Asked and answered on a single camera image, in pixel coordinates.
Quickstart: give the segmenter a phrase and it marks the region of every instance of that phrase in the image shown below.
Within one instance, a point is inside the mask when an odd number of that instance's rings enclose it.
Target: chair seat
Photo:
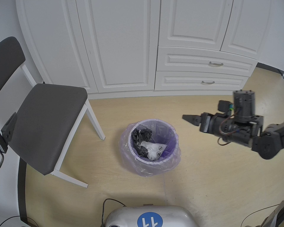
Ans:
[[[10,147],[43,175],[51,173],[86,100],[84,88],[37,84],[17,112]]]

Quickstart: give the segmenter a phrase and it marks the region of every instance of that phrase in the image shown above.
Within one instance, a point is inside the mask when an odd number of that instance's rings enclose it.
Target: wire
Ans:
[[[11,219],[11,218],[15,218],[15,217],[29,218],[29,217],[21,216],[21,215],[17,215],[17,216],[9,217],[9,218],[7,218],[5,221],[3,221],[3,222],[0,224],[0,226],[1,226],[4,222],[8,221],[9,219]],[[33,220],[33,221],[34,221],[34,223],[37,225],[37,227],[39,227],[39,226],[38,226],[38,224],[35,222],[35,220],[34,220],[34,219],[32,219],[32,218],[29,218],[29,219]]]
[[[225,132],[223,132],[222,129],[221,129],[222,124],[223,124],[225,121],[227,121],[228,119],[230,119],[231,117],[235,116],[235,115],[238,113],[238,111],[239,111],[239,110],[237,110],[232,116],[227,117],[225,120],[223,120],[223,121],[221,122],[221,124],[219,125],[219,132],[220,132],[221,135],[223,135],[223,136],[229,136],[229,135],[232,135],[233,133],[236,133],[237,131],[240,130],[240,129],[237,129],[237,130],[234,130],[234,131],[232,131],[232,132],[225,133]]]
[[[258,210],[258,211],[265,210],[265,209],[271,208],[271,207],[275,207],[275,206],[278,206],[279,204],[276,204],[276,205],[273,205],[273,206],[270,206],[270,207],[266,207],[266,208],[260,209],[260,210]]]
[[[2,166],[2,164],[3,164],[3,162],[4,162],[4,155],[3,155],[3,153],[0,151],[0,154],[1,154],[1,156],[2,156],[2,159],[1,159],[1,162],[0,162],[0,168],[1,168],[1,166]]]
[[[105,200],[104,200],[104,203],[103,203],[102,227],[105,227],[105,225],[104,225],[104,212],[105,212],[105,202],[106,202],[107,200],[113,200],[113,201],[116,201],[116,202],[118,202],[118,203],[122,204],[124,207],[126,207],[126,205],[124,205],[122,202],[119,202],[119,201],[118,201],[118,200],[116,200],[116,199],[105,199]]]
[[[221,143],[219,143],[219,140],[220,140],[220,139],[221,139],[221,137],[218,138],[217,143],[218,143],[219,145],[221,145],[221,146],[225,146],[225,145],[231,143],[231,142],[228,142],[228,143],[225,143],[225,144],[221,144]]]

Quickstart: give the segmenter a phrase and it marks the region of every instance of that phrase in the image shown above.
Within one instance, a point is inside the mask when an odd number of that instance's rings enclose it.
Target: white wall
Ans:
[[[275,0],[272,24],[258,62],[284,70],[284,1]]]
[[[0,0],[0,41],[9,36],[17,38],[24,51],[27,68],[35,81],[42,83],[43,80],[32,60],[20,28],[15,0]],[[0,128],[19,109],[31,88],[24,74],[17,69],[0,91]],[[11,149],[8,149],[4,156],[4,163],[0,169],[0,223],[6,218],[19,215],[17,198],[19,157]],[[5,226],[27,225],[19,218],[13,218],[3,224],[3,227]]]

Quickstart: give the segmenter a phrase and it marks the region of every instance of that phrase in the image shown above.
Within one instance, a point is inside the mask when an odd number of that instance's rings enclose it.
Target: purple trash can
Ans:
[[[152,130],[152,143],[167,144],[166,149],[157,161],[140,157],[133,147],[131,136],[134,129],[149,128]],[[173,170],[181,159],[178,146],[178,135],[172,125],[160,119],[147,119],[129,124],[121,135],[119,150],[125,167],[140,176],[153,176]]]

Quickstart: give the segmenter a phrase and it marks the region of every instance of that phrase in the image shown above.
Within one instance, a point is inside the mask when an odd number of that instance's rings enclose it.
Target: blue sticker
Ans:
[[[162,227],[163,219],[154,212],[141,214],[137,220],[138,227]]]

